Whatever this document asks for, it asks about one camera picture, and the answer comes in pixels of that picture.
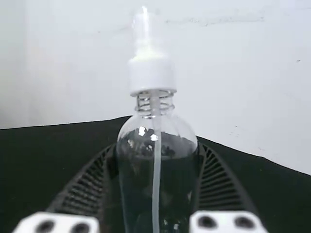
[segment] white spray nozzle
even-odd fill
[[[163,27],[159,16],[144,6],[134,16],[136,55],[129,61],[131,96],[150,90],[176,92],[173,65],[161,47]]]

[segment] bottle body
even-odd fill
[[[160,98],[161,116],[157,116],[161,122],[159,227],[167,233],[188,233],[191,196],[199,175],[197,139],[187,123],[172,113],[169,98],[164,92]],[[138,96],[137,110],[138,113],[123,125],[117,143],[127,233],[153,232],[152,191],[157,136],[153,124],[155,116],[148,111],[148,93]]]

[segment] clear plastic bottle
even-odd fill
[[[129,66],[137,113],[122,126],[116,148],[125,230],[188,233],[199,175],[197,138],[173,113],[172,65],[159,49],[146,8],[135,23],[139,39]]]
[[[190,126],[173,114],[173,94],[160,91],[160,96],[159,225],[166,233],[188,233],[191,195],[199,172],[197,138]],[[149,99],[148,92],[137,96],[137,114],[128,119],[118,136],[117,156],[127,233],[153,232],[152,185],[157,136]]]

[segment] table surface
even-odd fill
[[[44,211],[85,163],[116,142],[127,119],[0,130],[2,232],[10,233],[23,217]],[[311,176],[199,140],[215,150],[237,175],[270,233],[309,232]]]

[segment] clear nozzle cover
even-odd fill
[[[133,32],[136,52],[143,49],[161,50],[161,22],[155,13],[150,13],[147,7],[142,6],[134,15]]]

